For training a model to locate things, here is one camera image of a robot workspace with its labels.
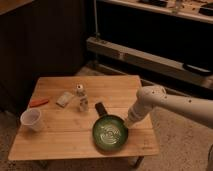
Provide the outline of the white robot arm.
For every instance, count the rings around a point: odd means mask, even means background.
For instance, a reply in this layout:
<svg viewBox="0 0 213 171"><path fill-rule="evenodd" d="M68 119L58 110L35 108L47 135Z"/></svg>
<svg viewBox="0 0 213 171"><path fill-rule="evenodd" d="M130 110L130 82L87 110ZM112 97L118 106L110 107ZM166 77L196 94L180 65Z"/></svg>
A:
<svg viewBox="0 0 213 171"><path fill-rule="evenodd" d="M140 87L136 97L124 121L127 128L159 106L213 129L213 100L170 95L159 85Z"/></svg>

